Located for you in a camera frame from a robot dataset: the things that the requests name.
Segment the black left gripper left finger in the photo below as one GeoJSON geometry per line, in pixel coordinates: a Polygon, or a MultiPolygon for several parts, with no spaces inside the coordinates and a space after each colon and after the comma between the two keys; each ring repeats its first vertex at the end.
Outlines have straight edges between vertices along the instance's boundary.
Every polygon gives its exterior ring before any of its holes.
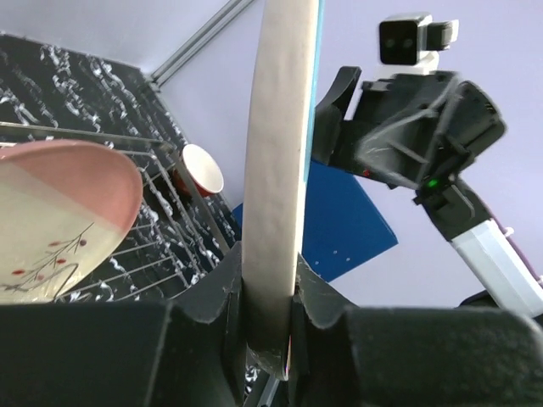
{"type": "Polygon", "coordinates": [[[4,406],[239,406],[241,248],[167,302],[7,305],[4,406]]]}

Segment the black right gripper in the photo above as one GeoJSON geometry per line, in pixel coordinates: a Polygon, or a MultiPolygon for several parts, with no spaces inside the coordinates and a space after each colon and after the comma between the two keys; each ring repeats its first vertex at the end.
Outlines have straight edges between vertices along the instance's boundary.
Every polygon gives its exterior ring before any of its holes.
{"type": "Polygon", "coordinates": [[[506,131],[490,98],[452,71],[360,77],[342,67],[316,106],[312,159],[420,199],[474,198],[460,174],[506,131]]]}

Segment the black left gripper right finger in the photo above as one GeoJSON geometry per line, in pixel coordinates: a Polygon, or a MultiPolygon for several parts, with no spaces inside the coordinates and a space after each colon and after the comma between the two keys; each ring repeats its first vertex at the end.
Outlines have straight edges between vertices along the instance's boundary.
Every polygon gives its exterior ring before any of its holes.
{"type": "Polygon", "coordinates": [[[300,260],[294,406],[539,406],[542,330],[496,308],[361,308],[300,260]]]}

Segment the blue and cream plate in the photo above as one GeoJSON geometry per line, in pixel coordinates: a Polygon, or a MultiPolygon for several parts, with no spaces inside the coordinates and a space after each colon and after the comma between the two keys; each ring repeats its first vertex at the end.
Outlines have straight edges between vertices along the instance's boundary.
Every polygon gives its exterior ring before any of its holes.
{"type": "Polygon", "coordinates": [[[323,9],[321,1],[265,3],[249,107],[242,222],[247,341],[279,380],[289,370],[323,9]]]}

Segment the red floral ceramic bowl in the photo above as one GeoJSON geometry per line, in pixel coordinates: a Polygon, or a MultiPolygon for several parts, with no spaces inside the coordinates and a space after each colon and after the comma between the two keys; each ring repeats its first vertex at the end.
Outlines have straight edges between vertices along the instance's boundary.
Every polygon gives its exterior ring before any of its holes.
{"type": "Polygon", "coordinates": [[[203,197],[209,197],[222,191],[224,187],[223,174],[219,165],[206,150],[190,143],[182,149],[180,158],[203,197]]]}

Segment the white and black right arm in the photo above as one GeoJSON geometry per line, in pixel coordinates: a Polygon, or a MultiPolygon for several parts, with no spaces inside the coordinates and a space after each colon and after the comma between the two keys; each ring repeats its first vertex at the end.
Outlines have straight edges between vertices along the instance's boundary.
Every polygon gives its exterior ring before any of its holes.
{"type": "Polygon", "coordinates": [[[499,109],[452,71],[363,81],[339,69],[316,106],[313,159],[414,193],[442,237],[502,309],[542,314],[542,279],[461,173],[506,132],[499,109]]]}

